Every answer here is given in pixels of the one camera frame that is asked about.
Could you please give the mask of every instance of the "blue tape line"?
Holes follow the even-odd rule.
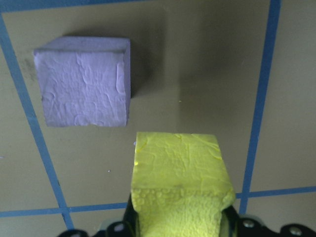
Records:
[[[89,206],[74,206],[69,207],[69,212],[83,212],[83,211],[101,211],[111,209],[125,209],[127,206],[126,202],[111,203],[111,204],[100,204],[100,205],[89,205]]]
[[[257,90],[257,98],[253,115],[253,122],[250,134],[249,149],[246,161],[245,174],[243,179],[242,193],[239,213],[245,214],[249,198],[251,178],[258,147],[260,128],[263,116],[263,110],[266,100],[273,50],[277,35],[277,24],[281,8],[281,0],[271,0],[269,8],[269,16],[266,30],[266,38],[263,48],[263,56],[261,62],[261,70],[259,76],[259,84]]]
[[[269,196],[290,195],[290,194],[305,194],[305,193],[313,193],[313,192],[316,192],[316,186],[293,188],[293,189],[257,191],[257,192],[251,192],[249,194],[249,197],[258,198],[258,197],[269,197]]]
[[[57,199],[58,206],[61,208],[67,207],[66,201],[64,199],[64,195],[58,184],[57,175],[56,175],[53,163],[50,159],[50,155],[48,153],[48,149],[47,149],[43,134],[40,129],[40,124],[36,117],[36,114],[35,114],[29,93],[27,91],[26,85],[24,83],[24,79],[23,79],[18,61],[16,59],[8,32],[6,30],[2,14],[0,16],[0,43],[1,43],[4,57],[6,59],[8,68],[12,76],[12,79],[14,81],[15,88],[18,92],[24,113],[30,125],[35,143],[38,147],[40,157],[42,159],[50,184],[53,188],[55,197]],[[73,226],[71,219],[67,218],[66,220],[69,221],[68,223],[66,223],[67,226],[70,226],[70,227]]]
[[[270,197],[279,195],[293,195],[293,194],[306,194],[316,193],[316,186],[301,187],[292,189],[278,189],[278,190],[265,190],[250,192],[249,198]],[[241,193],[236,194],[236,198],[240,199]],[[3,211],[0,212],[0,217],[15,217],[15,216],[37,216],[37,215],[52,215],[63,214],[65,212],[85,212],[85,211],[102,211],[112,209],[125,209],[126,202],[100,204],[100,205],[87,205],[87,206],[74,206],[66,208],[47,208],[47,209],[35,209],[35,210],[19,210],[19,211]]]
[[[61,208],[48,208],[36,210],[21,210],[21,211],[3,211],[0,212],[0,217],[14,217],[14,216],[39,216],[39,215],[52,215],[61,214]]]
[[[83,6],[104,3],[119,3],[139,0],[0,0],[1,12],[47,9],[55,7]]]

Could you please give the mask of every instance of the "tan surface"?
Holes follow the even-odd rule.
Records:
[[[157,0],[4,13],[67,204],[127,201],[137,131],[216,135],[234,189],[241,192],[268,8],[268,0]],[[316,185],[315,11],[313,0],[282,2],[251,191]],[[62,35],[131,38],[133,98],[127,127],[45,125],[32,50]],[[0,156],[5,156],[0,159],[0,211],[56,207],[1,53],[0,77]],[[315,200],[315,193],[308,196]],[[286,201],[290,196],[275,198],[284,200],[284,211],[292,210],[287,215],[308,223],[305,201],[296,200],[292,209]],[[274,209],[274,201],[251,198],[248,211],[262,219],[274,213],[267,224],[276,223],[278,230],[288,219]],[[75,227],[80,223],[93,231],[100,213],[91,213],[86,225],[85,213],[72,213]],[[50,221],[57,216],[1,221],[25,223],[30,229],[24,236],[31,237],[34,227],[28,220],[33,218],[43,220],[34,226],[53,225],[52,235],[63,231],[62,220]],[[6,233],[2,236],[18,236],[11,227]]]

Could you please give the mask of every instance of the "metal screw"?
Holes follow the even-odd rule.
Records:
[[[242,223],[247,228],[253,228],[255,226],[255,223],[252,220],[244,220]]]
[[[292,226],[290,228],[290,232],[294,236],[301,236],[302,235],[302,231],[299,228],[295,227],[295,226]]]
[[[118,224],[118,225],[114,226],[115,232],[120,232],[122,230],[124,230],[124,224]]]

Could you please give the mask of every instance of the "yellow-green sponge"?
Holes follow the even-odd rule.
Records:
[[[131,185],[140,237],[218,237],[235,193],[216,137],[137,133]]]

